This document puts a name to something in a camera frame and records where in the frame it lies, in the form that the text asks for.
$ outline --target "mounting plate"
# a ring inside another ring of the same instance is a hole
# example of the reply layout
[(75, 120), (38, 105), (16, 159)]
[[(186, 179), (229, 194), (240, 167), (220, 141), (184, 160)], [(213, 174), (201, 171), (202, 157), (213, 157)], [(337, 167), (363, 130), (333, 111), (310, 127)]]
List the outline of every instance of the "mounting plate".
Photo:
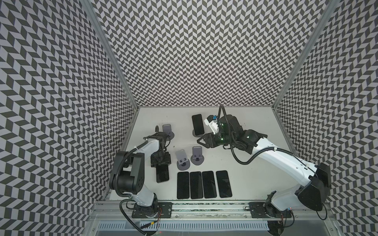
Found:
[[(252, 218), (271, 218), (265, 213), (264, 208), (265, 202), (249, 202), (249, 211), (251, 212)], [(288, 211), (276, 211), (276, 218), (281, 218), (281, 214), (283, 214), (283, 217), (291, 218), (291, 214)]]
[[(170, 218), (172, 214), (172, 203), (171, 202), (158, 202), (158, 211), (160, 211), (161, 208), (161, 215), (160, 218)], [(144, 215), (141, 211), (140, 208), (138, 207), (137, 204), (135, 204), (134, 209), (133, 209), (133, 214), (131, 215), (132, 218), (134, 219), (152, 219), (150, 217), (147, 217)]]

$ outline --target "smartphone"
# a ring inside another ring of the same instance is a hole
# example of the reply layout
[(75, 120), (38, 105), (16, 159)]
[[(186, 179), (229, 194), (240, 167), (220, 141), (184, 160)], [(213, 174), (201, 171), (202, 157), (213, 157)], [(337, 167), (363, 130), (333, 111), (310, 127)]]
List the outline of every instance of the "smartphone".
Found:
[(232, 197), (230, 179), (226, 170), (217, 171), (217, 182), (220, 197)]
[(202, 172), (203, 195), (205, 198), (217, 197), (217, 189), (215, 188), (214, 172)]
[(194, 135), (199, 136), (203, 135), (205, 133), (205, 130), (203, 129), (203, 120), (202, 115), (194, 115), (192, 116), (193, 121), (193, 128), (194, 128)]
[(162, 183), (169, 180), (168, 165), (157, 165), (156, 166), (156, 182)]
[(190, 197), (191, 199), (203, 198), (202, 175), (200, 171), (190, 172)]
[(189, 172), (177, 173), (177, 199), (189, 198)]

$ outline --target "enclosure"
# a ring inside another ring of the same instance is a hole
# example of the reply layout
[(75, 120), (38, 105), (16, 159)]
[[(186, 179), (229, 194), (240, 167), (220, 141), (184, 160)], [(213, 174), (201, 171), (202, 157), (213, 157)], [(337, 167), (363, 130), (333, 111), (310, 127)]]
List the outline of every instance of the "enclosure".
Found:
[(377, 7), (0, 1), (0, 233), (138, 235), (109, 189), (114, 158), (171, 124), (169, 181), (144, 163), (145, 186), (173, 203), (157, 234), (270, 235), (267, 221), (282, 219), (253, 218), (248, 203), (297, 182), (262, 158), (239, 165), (230, 150), (203, 147), (204, 162), (187, 171), (227, 170), (232, 197), (217, 186), (216, 198), (177, 199), (175, 153), (190, 158), (198, 146), (191, 117), (224, 105), (245, 130), (331, 167), (328, 218), (293, 208), (282, 235), (378, 235)]

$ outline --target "black and white chevron pattern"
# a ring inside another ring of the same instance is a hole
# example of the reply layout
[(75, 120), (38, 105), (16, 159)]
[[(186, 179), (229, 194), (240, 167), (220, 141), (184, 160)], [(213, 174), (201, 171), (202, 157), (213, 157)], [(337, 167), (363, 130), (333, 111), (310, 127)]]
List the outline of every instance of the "black and white chevron pattern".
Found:
[(332, 168), (346, 235), (378, 235), (378, 4), (342, 0), (279, 114), (302, 157)]
[(0, 84), (0, 235), (79, 234), (133, 111), (77, 0), (0, 1)]
[(92, 0), (140, 106), (272, 105), (328, 0)]

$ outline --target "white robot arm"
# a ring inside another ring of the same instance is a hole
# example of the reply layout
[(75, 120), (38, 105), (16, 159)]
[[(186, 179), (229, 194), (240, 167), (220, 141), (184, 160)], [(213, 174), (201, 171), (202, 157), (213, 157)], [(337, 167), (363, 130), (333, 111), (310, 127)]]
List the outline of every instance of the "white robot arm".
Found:
[[(159, 132), (158, 127), (155, 131), (133, 150), (116, 154), (109, 181), (110, 189), (121, 197), (135, 201), (147, 217), (157, 214), (158, 200), (156, 194), (144, 185), (144, 161), (151, 158), (151, 166), (170, 164), (170, 155), (164, 151), (168, 135)], [(132, 166), (131, 171), (124, 170), (129, 165)]]
[[(197, 140), (198, 144), (206, 148), (215, 148), (219, 145), (230, 145), (234, 159), (242, 164), (250, 164), (259, 156), (277, 166), (298, 184), (284, 191), (272, 192), (265, 202), (266, 207), (273, 206), (279, 211), (290, 207), (305, 205), (306, 207), (321, 211), (331, 187), (330, 167), (324, 163), (315, 165), (294, 156), (290, 151), (281, 149), (267, 139), (267, 135), (254, 130), (244, 130), (236, 117), (227, 115), (223, 105), (219, 107), (218, 116), (208, 116), (204, 123), (210, 126), (213, 133), (204, 134)], [(240, 161), (234, 148), (252, 154), (246, 161)]]

